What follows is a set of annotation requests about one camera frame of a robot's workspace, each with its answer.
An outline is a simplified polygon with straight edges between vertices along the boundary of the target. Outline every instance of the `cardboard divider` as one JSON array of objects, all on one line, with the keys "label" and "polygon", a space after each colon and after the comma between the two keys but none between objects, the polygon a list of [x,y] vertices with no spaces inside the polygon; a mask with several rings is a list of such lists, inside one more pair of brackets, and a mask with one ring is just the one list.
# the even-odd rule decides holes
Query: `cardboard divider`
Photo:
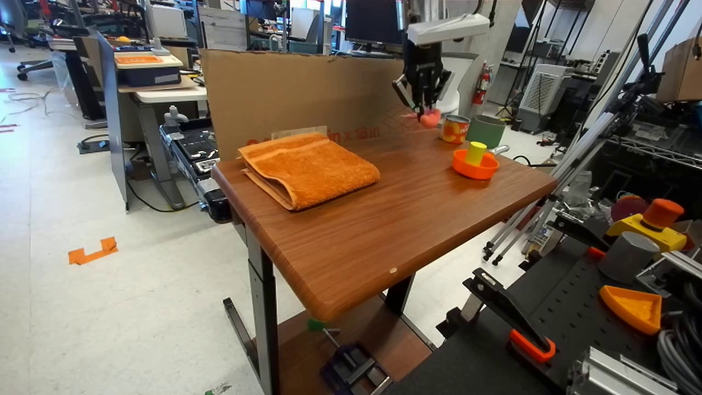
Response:
[{"label": "cardboard divider", "polygon": [[225,160],[272,133],[327,126],[337,137],[408,112],[390,86],[400,59],[205,51],[201,61]]}]

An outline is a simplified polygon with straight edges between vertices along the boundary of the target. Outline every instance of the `workshop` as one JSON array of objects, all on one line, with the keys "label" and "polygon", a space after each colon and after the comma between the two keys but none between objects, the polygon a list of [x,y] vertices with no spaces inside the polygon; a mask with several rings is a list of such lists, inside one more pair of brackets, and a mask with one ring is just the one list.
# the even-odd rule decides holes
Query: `workshop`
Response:
[{"label": "workshop", "polygon": [[0,395],[702,395],[699,0],[0,0]]}]

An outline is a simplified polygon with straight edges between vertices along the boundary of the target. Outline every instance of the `office chair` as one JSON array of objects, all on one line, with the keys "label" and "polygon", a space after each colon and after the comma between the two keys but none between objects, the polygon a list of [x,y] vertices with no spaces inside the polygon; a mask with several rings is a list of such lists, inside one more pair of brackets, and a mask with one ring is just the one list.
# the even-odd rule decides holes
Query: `office chair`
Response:
[{"label": "office chair", "polygon": [[[23,0],[0,0],[0,24],[7,31],[8,38],[8,53],[15,53],[14,38],[24,39],[28,46],[39,45],[38,33],[42,33],[42,19],[39,10],[34,10],[38,4],[27,4]],[[51,59],[36,59],[36,61],[21,61],[18,67],[18,80],[27,82],[27,75],[34,71],[46,71],[52,68]]]}]

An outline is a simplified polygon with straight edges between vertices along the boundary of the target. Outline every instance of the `desk leg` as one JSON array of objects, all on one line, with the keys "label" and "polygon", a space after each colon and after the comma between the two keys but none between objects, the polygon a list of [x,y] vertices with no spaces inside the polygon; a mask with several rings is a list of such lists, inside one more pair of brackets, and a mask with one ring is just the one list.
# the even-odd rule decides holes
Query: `desk leg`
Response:
[{"label": "desk leg", "polygon": [[257,367],[264,393],[280,393],[280,362],[278,362],[278,319],[276,319],[276,279],[272,278],[272,262],[264,252],[257,235],[248,228],[248,278],[254,303],[257,326]]},{"label": "desk leg", "polygon": [[158,135],[157,107],[141,103],[139,124],[144,135],[144,144],[153,162],[153,183],[158,191],[163,194],[163,199],[169,202],[172,209],[183,209],[185,202],[172,177],[169,154]]},{"label": "desk leg", "polygon": [[403,279],[395,288],[388,290],[386,307],[401,316],[403,306],[408,303],[414,278]]}]

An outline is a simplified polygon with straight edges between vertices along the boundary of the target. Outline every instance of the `folded towel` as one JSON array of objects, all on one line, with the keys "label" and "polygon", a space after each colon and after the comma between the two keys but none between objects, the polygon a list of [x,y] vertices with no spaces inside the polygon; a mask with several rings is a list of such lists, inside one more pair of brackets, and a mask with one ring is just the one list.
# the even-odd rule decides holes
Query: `folded towel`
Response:
[{"label": "folded towel", "polygon": [[244,173],[288,212],[303,212],[379,181],[377,167],[325,135],[245,146],[240,154]]}]

